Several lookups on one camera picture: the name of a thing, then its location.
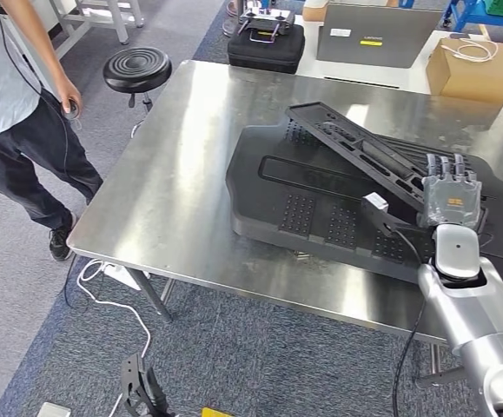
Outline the dark left robot hand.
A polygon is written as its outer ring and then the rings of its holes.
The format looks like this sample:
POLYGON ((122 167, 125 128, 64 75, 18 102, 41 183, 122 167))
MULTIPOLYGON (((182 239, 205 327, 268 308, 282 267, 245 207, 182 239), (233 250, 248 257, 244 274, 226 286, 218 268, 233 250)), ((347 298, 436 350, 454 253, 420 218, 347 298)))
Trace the dark left robot hand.
POLYGON ((171 417, 167 397, 152 367, 145 367, 138 354, 126 358, 121 366, 120 404, 131 416, 171 417))

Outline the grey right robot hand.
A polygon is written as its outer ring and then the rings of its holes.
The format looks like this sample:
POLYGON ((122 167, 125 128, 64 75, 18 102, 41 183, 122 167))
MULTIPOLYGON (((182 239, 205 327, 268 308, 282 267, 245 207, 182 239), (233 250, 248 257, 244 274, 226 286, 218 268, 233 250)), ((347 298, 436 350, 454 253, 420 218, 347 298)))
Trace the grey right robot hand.
POLYGON ((424 208, 417 223, 425 228, 449 223, 476 229, 482 190, 476 174, 466 169, 461 154, 454 154, 453 164, 446 156, 428 153, 426 157, 427 175, 421 181, 424 208))

